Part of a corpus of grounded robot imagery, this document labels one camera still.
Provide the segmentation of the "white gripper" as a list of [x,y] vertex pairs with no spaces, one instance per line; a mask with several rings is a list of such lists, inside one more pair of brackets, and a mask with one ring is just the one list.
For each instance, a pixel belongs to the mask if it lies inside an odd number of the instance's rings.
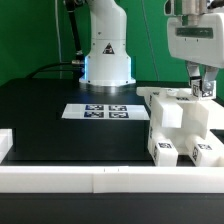
[[201,80],[199,64],[203,64],[202,90],[212,91],[218,68],[224,68],[224,13],[204,14],[197,26],[183,26],[178,17],[171,17],[167,38],[171,56],[187,61],[189,85]]

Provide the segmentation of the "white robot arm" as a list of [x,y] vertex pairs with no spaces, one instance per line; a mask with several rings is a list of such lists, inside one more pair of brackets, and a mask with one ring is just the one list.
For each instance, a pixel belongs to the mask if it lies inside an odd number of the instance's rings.
[[[115,0],[86,0],[91,16],[91,50],[84,59],[79,82],[97,89],[132,86],[131,58],[126,53],[126,12]],[[222,0],[166,0],[170,55],[208,68],[203,83],[224,68],[224,13]]]

